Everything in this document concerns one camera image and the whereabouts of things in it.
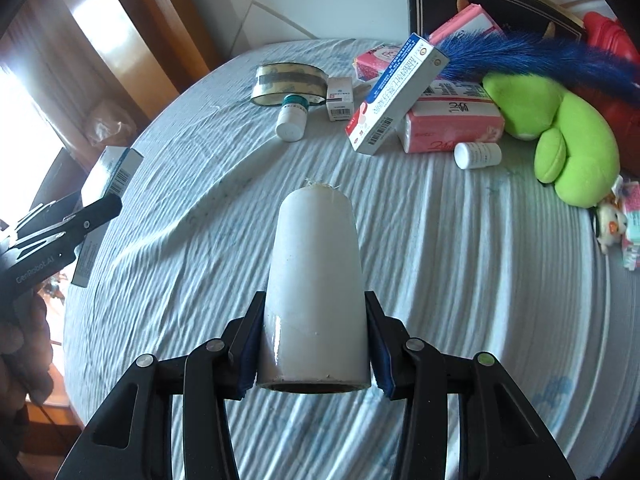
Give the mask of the person left hand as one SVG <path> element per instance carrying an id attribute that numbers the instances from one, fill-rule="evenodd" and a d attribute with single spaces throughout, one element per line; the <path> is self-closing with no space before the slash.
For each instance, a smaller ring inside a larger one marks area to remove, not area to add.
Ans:
<path id="1" fill-rule="evenodd" d="M 25 324 L 1 322 L 1 416 L 13 418 L 26 398 L 43 404 L 53 390 L 47 305 L 38 292 L 28 296 Z"/>

